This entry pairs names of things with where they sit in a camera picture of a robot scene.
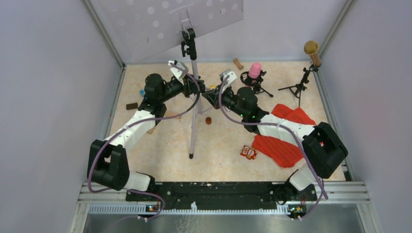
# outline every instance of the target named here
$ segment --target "microphone stand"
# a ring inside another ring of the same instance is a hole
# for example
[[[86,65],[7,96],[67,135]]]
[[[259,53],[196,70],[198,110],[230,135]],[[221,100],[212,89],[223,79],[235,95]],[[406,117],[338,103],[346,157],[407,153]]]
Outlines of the microphone stand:
[[[253,88],[253,92],[254,94],[260,94],[265,92],[266,94],[268,94],[270,97],[273,98],[273,95],[271,93],[269,93],[267,90],[263,89],[262,82],[263,82],[263,78],[262,76],[264,76],[266,74],[266,71],[260,70],[260,74],[257,78],[252,79],[251,77],[249,77],[249,72],[243,72],[240,75],[240,80],[242,81],[243,84],[252,87]]]
[[[309,67],[309,69],[306,69],[306,67],[305,67],[305,68],[303,68],[304,74],[303,74],[302,79],[300,80],[300,83],[295,84],[295,85],[293,85],[293,86],[283,87],[283,88],[278,89],[278,90],[281,91],[281,90],[289,89],[289,90],[292,92],[292,94],[293,94],[296,98],[299,99],[299,105],[298,105],[298,107],[300,107],[301,92],[302,92],[302,91],[305,91],[305,90],[307,89],[307,87],[305,87],[305,84],[308,84],[308,83],[309,83],[309,80],[308,80],[309,74],[310,74],[311,72],[318,72],[318,70],[319,70],[318,67],[315,67],[313,64]]]

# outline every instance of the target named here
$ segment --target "cable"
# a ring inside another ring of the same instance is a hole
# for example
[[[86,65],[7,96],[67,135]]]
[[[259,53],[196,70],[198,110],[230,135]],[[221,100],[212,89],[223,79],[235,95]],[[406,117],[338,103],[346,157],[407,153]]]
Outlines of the cable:
[[[225,79],[222,81],[222,85],[227,81],[228,78],[229,78],[229,76],[226,76],[226,77],[225,77]],[[240,124],[240,125],[272,125],[272,126],[276,126],[276,127],[280,127],[280,128],[282,128],[282,129],[285,129],[286,131],[288,131],[288,132],[292,135],[292,137],[293,137],[293,139],[295,140],[298,148],[299,148],[300,151],[302,152],[303,157],[305,158],[306,163],[308,164],[308,167],[309,167],[310,171],[312,172],[313,176],[315,177],[316,182],[318,183],[319,187],[321,188],[321,191],[322,191],[323,195],[325,196],[325,199],[327,200],[327,199],[328,199],[328,196],[327,196],[327,193],[326,193],[326,191],[325,191],[325,188],[323,187],[323,185],[322,185],[322,183],[321,183],[318,175],[316,174],[315,170],[313,169],[312,164],[310,164],[309,158],[308,158],[308,156],[306,156],[305,151],[303,150],[302,144],[299,142],[299,139],[296,137],[296,135],[293,133],[293,131],[292,131],[290,128],[284,126],[284,125],[276,124],[276,123],[271,123],[271,122],[248,123],[248,122],[240,122],[240,121],[237,121],[237,120],[235,120],[235,119],[232,119],[232,118],[224,111],[224,109],[222,108],[222,90],[223,90],[222,88],[220,88],[220,90],[219,90],[219,107],[220,107],[222,113],[223,113],[223,114],[226,116],[226,118],[228,118],[230,121],[232,121],[232,122],[234,122],[234,123],[236,123],[236,124]]]
[[[321,201],[322,197],[323,197],[323,193],[321,192],[321,194],[319,195],[319,198],[318,198],[318,200],[316,200],[315,204],[306,212],[305,215],[303,215],[302,217],[300,217],[300,220],[301,220],[301,221],[302,221],[303,219],[307,218],[308,215],[310,215],[310,214],[312,213],[313,209],[319,204],[319,202]]]
[[[149,221],[149,220],[151,220],[151,219],[153,219],[153,218],[158,217],[158,215],[159,215],[159,214],[163,211],[163,209],[165,208],[165,200],[164,200],[161,196],[159,196],[159,195],[157,195],[157,194],[148,193],[148,192],[142,192],[142,191],[137,191],[137,190],[133,190],[133,189],[129,189],[128,191],[129,191],[129,192],[132,192],[132,193],[136,193],[136,194],[143,194],[143,195],[147,195],[147,196],[152,196],[152,197],[158,198],[158,199],[163,203],[162,207],[160,208],[160,210],[157,211],[157,213],[156,213],[155,215],[151,216],[150,218],[144,218],[146,222]],[[121,219],[119,219],[119,220],[115,221],[114,223],[110,224],[108,227],[106,227],[106,229],[105,229],[104,231],[102,231],[102,233],[107,232],[109,229],[111,229],[111,228],[114,227],[115,225],[119,224],[119,223],[122,222],[123,220],[129,219],[129,218],[135,218],[135,217],[138,218],[138,219],[142,218],[142,217],[140,217],[139,215],[128,215],[128,216],[124,216],[124,217],[122,217]]]
[[[174,67],[174,68],[177,68],[177,69],[183,71],[181,68],[177,67],[177,66],[174,65],[173,63],[170,63],[170,65],[171,65],[172,67]],[[134,123],[128,125],[127,127],[130,128],[130,127],[133,127],[133,126],[135,126],[135,125],[137,125],[137,124],[140,124],[140,123],[143,123],[143,122],[146,122],[146,121],[149,121],[149,120],[167,120],[167,119],[173,119],[173,118],[176,118],[176,117],[180,117],[180,116],[186,114],[187,112],[189,112],[190,110],[192,110],[192,109],[196,106],[197,102],[198,102],[199,99],[200,99],[200,95],[201,95],[200,92],[201,92],[201,90],[200,90],[199,84],[198,84],[197,81],[193,78],[193,76],[191,76],[191,75],[188,74],[188,73],[187,73],[187,76],[188,76],[190,79],[193,80],[193,82],[195,83],[195,85],[196,85],[197,90],[198,90],[199,93],[196,95],[196,99],[195,99],[195,101],[193,102],[193,104],[192,104],[186,111],[184,111],[184,112],[182,112],[182,113],[180,113],[180,114],[174,115],[174,116],[154,117],[154,118],[139,120],[139,121],[137,121],[137,122],[134,122]],[[114,138],[116,138],[117,136],[119,136],[120,134],[122,134],[125,130],[126,130],[126,129],[121,129],[119,132],[117,132],[116,134],[114,134],[111,138],[109,138],[109,140],[107,140],[107,141],[103,144],[103,146],[102,146],[102,147],[100,148],[100,150],[97,152],[96,157],[94,158],[93,163],[92,163],[92,165],[91,165],[91,167],[90,167],[90,172],[89,172],[88,178],[87,178],[87,186],[88,186],[88,189],[89,189],[89,191],[90,191],[91,193],[100,193],[100,192],[103,192],[103,191],[106,191],[106,190],[110,190],[110,188],[103,188],[103,189],[100,189],[100,190],[93,190],[92,187],[91,187],[91,178],[92,178],[92,175],[93,175],[94,168],[96,167],[97,161],[99,160],[99,158],[100,158],[103,150],[107,147],[107,145],[108,145],[111,141],[113,141]],[[161,196],[159,196],[159,195],[156,195],[156,194],[153,194],[153,193],[148,193],[148,192],[143,192],[143,191],[137,191],[137,190],[133,190],[133,189],[128,189],[127,191],[132,192],[132,193],[136,193],[136,194],[142,194],[142,195],[147,195],[147,196],[156,197],[157,199],[159,199],[159,200],[162,201],[163,204],[162,204],[160,210],[159,210],[155,215],[153,215],[152,217],[146,218],[146,219],[145,219],[146,221],[151,220],[151,219],[157,217],[157,216],[164,210],[164,208],[165,208],[165,206],[166,206],[165,200],[164,200]],[[110,228],[113,227],[114,225],[118,224],[119,222],[121,222],[121,221],[123,221],[123,220],[125,220],[125,219],[128,219],[128,218],[132,218],[132,217],[140,218],[140,216],[126,216],[126,217],[123,217],[123,218],[117,220],[116,222],[112,223],[112,224],[111,224],[109,227],[107,227],[103,232],[106,232],[108,229],[110,229]]]
[[[180,116],[186,114],[187,112],[189,112],[192,108],[194,108],[194,106],[196,106],[196,104],[197,104],[197,102],[199,101],[199,99],[200,99],[200,93],[199,93],[198,95],[196,95],[196,100],[193,102],[193,104],[192,104],[186,111],[184,111],[184,112],[182,112],[182,113],[179,113],[179,114],[177,114],[177,115],[168,116],[168,117],[154,117],[154,118],[143,119],[143,120],[136,121],[136,122],[128,125],[127,127],[128,127],[128,128],[131,128],[131,127],[133,127],[133,126],[135,126],[135,125],[137,125],[137,124],[140,124],[140,123],[143,123],[143,122],[146,122],[146,121],[149,121],[149,120],[167,120],[167,119],[173,119],[173,118],[176,118],[176,117],[180,117]],[[94,171],[94,168],[95,168],[95,166],[96,166],[96,164],[97,164],[97,161],[98,161],[98,159],[100,158],[103,150],[107,147],[107,145],[109,145],[109,143],[110,143],[111,141],[113,141],[113,139],[115,139],[116,137],[118,137],[118,136],[119,136],[120,134],[122,134],[125,130],[126,130],[126,129],[123,128],[123,129],[120,130],[119,132],[115,133],[111,138],[109,138],[109,140],[107,140],[107,141],[103,144],[103,146],[102,146],[102,147],[100,148],[100,150],[97,152],[96,157],[94,158],[93,163],[92,163],[92,165],[91,165],[90,172],[89,172],[89,176],[88,176],[88,179],[87,179],[87,186],[88,186],[89,191],[90,191],[91,193],[100,193],[100,192],[103,192],[103,191],[106,191],[106,190],[110,190],[110,188],[103,188],[103,189],[100,189],[100,190],[93,190],[93,189],[91,188],[91,177],[92,177],[92,173],[93,173],[93,171]]]

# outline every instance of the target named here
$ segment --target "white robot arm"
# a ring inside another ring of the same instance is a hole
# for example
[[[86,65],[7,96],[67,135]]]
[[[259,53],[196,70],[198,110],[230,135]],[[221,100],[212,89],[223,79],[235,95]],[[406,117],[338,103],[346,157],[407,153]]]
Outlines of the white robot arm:
[[[233,71],[223,72],[220,75],[221,81],[224,77],[226,83],[222,84],[222,106],[241,116],[242,122],[259,123],[244,126],[251,133],[278,138],[298,146],[295,136],[319,177],[329,178],[347,156],[345,146],[327,123],[321,122],[318,126],[313,126],[278,118],[258,107],[258,99],[251,88],[241,87],[236,94],[232,91],[231,84],[237,78]],[[222,85],[202,94],[215,109],[220,108],[218,96]],[[277,126],[261,123],[274,123]],[[308,164],[303,165],[287,180],[298,191],[302,191],[315,181]]]
[[[185,64],[178,61],[170,61],[175,66],[188,71]],[[154,178],[139,172],[131,172],[127,162],[127,152],[134,144],[151,128],[160,122],[166,112],[164,102],[174,96],[183,93],[185,97],[198,92],[196,86],[199,85],[201,92],[205,85],[203,80],[197,80],[197,85],[188,78],[184,72],[172,67],[172,79],[169,82],[163,80],[159,74],[151,74],[146,78],[145,97],[133,117],[116,133],[106,138],[104,141],[95,140],[90,146],[88,172],[96,159],[99,151],[101,156],[92,171],[91,180],[115,190],[134,189],[146,191]]]

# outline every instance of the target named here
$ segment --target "red cloth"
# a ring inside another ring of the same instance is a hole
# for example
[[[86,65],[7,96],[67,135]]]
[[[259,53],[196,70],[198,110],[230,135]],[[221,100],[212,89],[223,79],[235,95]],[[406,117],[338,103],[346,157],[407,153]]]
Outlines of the red cloth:
[[[292,110],[286,105],[278,104],[272,114],[299,124],[315,125],[301,108]],[[256,135],[252,147],[271,157],[281,167],[293,167],[303,158],[297,146],[273,137]]]

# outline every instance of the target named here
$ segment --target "speckled tabletop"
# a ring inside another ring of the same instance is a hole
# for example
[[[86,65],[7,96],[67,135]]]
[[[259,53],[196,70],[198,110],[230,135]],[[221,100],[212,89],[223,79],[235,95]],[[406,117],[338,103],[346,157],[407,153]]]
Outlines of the speckled tabletop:
[[[238,77],[247,71],[252,63],[242,63],[245,67],[238,70],[233,63],[200,63],[199,75],[206,86],[218,85],[219,74],[232,69]],[[191,73],[190,63],[186,63]],[[289,90],[278,91],[279,88],[300,82],[303,67],[309,62],[262,62],[262,69],[267,71],[262,87],[274,94],[273,98],[258,94],[258,105],[263,110],[272,111],[274,106],[282,103],[292,109],[297,108],[298,99]],[[172,73],[167,64],[128,65],[120,92],[119,102],[114,115],[111,134],[123,126],[134,114],[135,110],[126,110],[126,104],[141,103],[139,91],[144,88],[144,80],[151,73],[160,74],[163,79],[170,80]],[[302,92],[301,108],[316,124],[327,122],[326,114],[314,80],[309,76],[308,88]],[[237,91],[243,84],[238,79],[233,90]],[[201,99],[204,108],[210,104]],[[192,104],[183,94],[166,102],[169,111],[180,113]],[[234,119],[240,117],[229,112]],[[212,118],[207,125],[206,117]],[[259,152],[255,160],[247,160],[240,155],[243,145],[252,145],[255,134],[249,133],[240,125],[232,123],[220,110],[211,109],[198,115],[196,121],[196,143],[194,158],[189,159],[190,132],[192,111],[181,119],[160,122],[152,134],[146,133],[128,153],[131,171],[150,174],[156,181],[285,181],[304,163],[300,160],[292,168],[278,166],[272,158]],[[342,168],[339,167],[329,178],[332,181],[344,181]]]

